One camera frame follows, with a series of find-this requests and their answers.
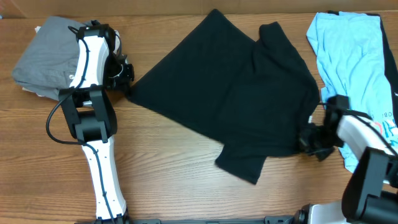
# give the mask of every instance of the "blue fabric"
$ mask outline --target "blue fabric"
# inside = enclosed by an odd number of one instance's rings
[[[325,87],[322,101],[337,94],[349,97],[352,110],[372,117],[382,135],[398,143],[392,114],[391,86],[384,74],[379,16],[351,12],[317,13],[307,38],[315,54]],[[354,172],[358,160],[345,144],[340,148],[345,167]]]

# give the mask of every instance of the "black cord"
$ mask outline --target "black cord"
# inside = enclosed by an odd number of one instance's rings
[[[78,30],[77,30],[76,28],[71,27],[71,26],[68,26],[68,28],[69,28],[69,30],[72,31],[74,34],[77,34]],[[86,47],[86,63],[85,63],[85,67],[84,67],[84,70],[83,70],[83,75],[81,76],[80,83],[75,87],[75,89],[74,89],[73,91],[71,91],[71,92],[67,95],[67,97],[65,97],[63,100],[60,100],[60,101],[54,106],[54,108],[52,109],[52,111],[50,112],[50,114],[49,114],[49,116],[48,116],[48,118],[47,118],[47,122],[46,122],[46,124],[45,124],[45,130],[46,130],[48,136],[50,137],[50,139],[54,140],[55,142],[58,142],[58,143],[61,143],[61,144],[71,144],[71,145],[86,146],[86,147],[89,147],[89,148],[93,151],[93,153],[94,153],[94,155],[95,155],[95,157],[96,157],[96,160],[97,160],[98,172],[99,172],[99,181],[100,181],[100,183],[101,183],[101,190],[102,190],[102,193],[103,193],[102,196],[104,197],[105,204],[106,204],[106,207],[107,207],[108,212],[109,212],[109,216],[111,217],[111,221],[112,221],[113,224],[115,224],[114,219],[113,219],[113,215],[112,215],[112,211],[111,211],[111,207],[109,206],[108,198],[107,198],[107,196],[106,196],[106,191],[105,191],[104,181],[103,181],[103,176],[102,176],[101,163],[100,163],[100,159],[99,159],[99,157],[98,157],[98,151],[96,151],[96,150],[94,149],[93,146],[91,146],[91,145],[89,145],[89,144],[87,144],[87,143],[85,143],[85,142],[80,142],[80,141],[74,142],[74,141],[62,141],[62,140],[59,140],[59,139],[57,139],[56,137],[54,137],[54,136],[51,134],[51,131],[50,131],[50,121],[51,121],[52,116],[53,116],[54,113],[56,112],[56,110],[60,107],[60,105],[61,105],[68,97],[72,96],[72,94],[74,94],[74,92],[76,92],[77,89],[79,89],[79,88],[81,87],[81,85],[83,84],[83,82],[84,82],[84,80],[85,80],[86,72],[87,72],[87,67],[88,67],[88,56],[89,56],[89,52],[90,52],[90,51],[89,51],[89,49],[88,49],[88,46],[87,46],[86,41],[83,40],[83,39],[81,39],[81,41],[84,43],[84,45],[85,45],[85,47]]]
[[[376,128],[372,127],[368,122],[364,121],[363,119],[361,119],[358,115],[356,115],[354,112],[352,112],[351,110],[348,109],[344,109],[344,108],[339,108],[336,105],[332,105],[329,103],[320,103],[319,105],[324,105],[324,106],[330,106],[332,107],[334,110],[343,110],[346,114],[353,116],[354,118],[356,118],[358,121],[360,121],[361,123],[365,124],[368,128],[370,128],[374,133],[376,133],[376,135],[379,137],[379,139],[384,143],[384,145],[386,145],[386,147],[388,148],[388,150],[391,151],[391,153],[393,153],[393,155],[395,155],[396,157],[398,157],[398,152],[395,151],[391,145],[387,142],[387,140],[380,134],[379,131],[376,130]]]
[[[120,45],[119,45],[119,50],[118,50],[118,54],[116,55],[116,56],[119,58],[119,56],[122,54],[122,40],[120,39],[120,36],[117,35],[117,34],[116,34],[116,37],[119,38],[119,43],[120,43]]]

